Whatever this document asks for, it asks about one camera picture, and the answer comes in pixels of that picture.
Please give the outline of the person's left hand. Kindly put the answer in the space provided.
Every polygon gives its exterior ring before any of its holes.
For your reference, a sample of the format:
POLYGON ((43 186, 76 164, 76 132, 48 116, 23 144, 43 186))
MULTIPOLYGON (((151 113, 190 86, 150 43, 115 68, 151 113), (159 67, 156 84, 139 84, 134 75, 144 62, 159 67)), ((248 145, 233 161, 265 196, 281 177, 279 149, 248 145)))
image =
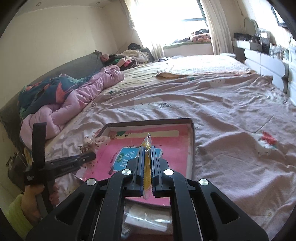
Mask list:
POLYGON ((36 197, 41 194, 44 190, 44 185, 28 185, 25 187, 25 192, 22 196, 21 200, 21 209, 29 221, 29 223, 33 226, 36 226, 38 222, 41 220, 41 214, 38 209, 38 204, 36 201, 36 197))

